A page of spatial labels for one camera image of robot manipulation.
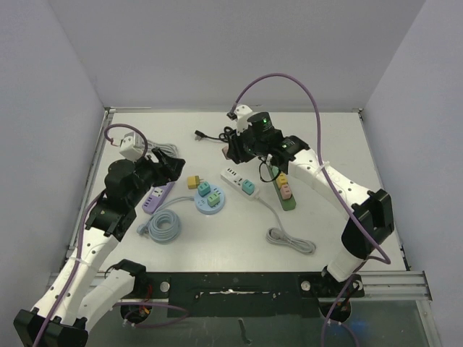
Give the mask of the yellow olive charger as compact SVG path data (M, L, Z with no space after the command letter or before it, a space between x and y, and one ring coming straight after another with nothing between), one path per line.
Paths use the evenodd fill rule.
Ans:
M203 179L198 175L188 176L187 177L187 188L188 189L197 189L197 187L203 182Z

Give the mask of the teal charger dark base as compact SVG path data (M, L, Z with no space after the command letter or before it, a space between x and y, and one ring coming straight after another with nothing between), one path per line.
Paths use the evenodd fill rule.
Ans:
M247 195L253 195L255 192L255 185L249 181L248 179L245 179L242 182L242 191L246 193Z

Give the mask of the mint green charger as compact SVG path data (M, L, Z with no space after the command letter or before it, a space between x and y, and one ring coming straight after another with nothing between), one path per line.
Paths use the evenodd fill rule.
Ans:
M221 193L220 192L213 192L207 197L207 203L209 207L215 207L221 201Z

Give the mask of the small pink charger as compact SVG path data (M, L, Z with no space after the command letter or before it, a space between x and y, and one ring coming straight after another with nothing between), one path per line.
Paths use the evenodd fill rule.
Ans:
M289 200L292 197L292 191L288 184L283 184L279 191L282 200Z

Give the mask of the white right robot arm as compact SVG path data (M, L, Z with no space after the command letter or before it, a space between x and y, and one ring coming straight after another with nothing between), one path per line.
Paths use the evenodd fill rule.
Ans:
M226 131L226 158L236 164L259 158L280 173L304 182L340 211L347 224L341 249L326 266L322 286L327 294L339 295L350 277L394 231L391 196L354 183L295 135L284 136L269 113L255 113L247 106L229 112L236 126Z

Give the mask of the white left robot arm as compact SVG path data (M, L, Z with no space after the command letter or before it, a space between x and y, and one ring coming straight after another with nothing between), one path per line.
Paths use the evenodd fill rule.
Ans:
M20 310L14 328L24 346L84 346L95 324L123 297L146 292L146 268L122 260L96 288L90 285L105 259L136 218L135 208L153 187L177 181L185 161L157 147L135 161L113 162L104 190L90 203L77 246L50 289L30 310Z

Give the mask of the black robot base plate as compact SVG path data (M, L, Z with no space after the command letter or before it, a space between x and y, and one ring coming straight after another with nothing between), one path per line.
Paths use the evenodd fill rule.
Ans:
M336 297L347 307L364 295L359 275L346 284L319 272L150 272L125 297L165 300L190 317L318 317Z

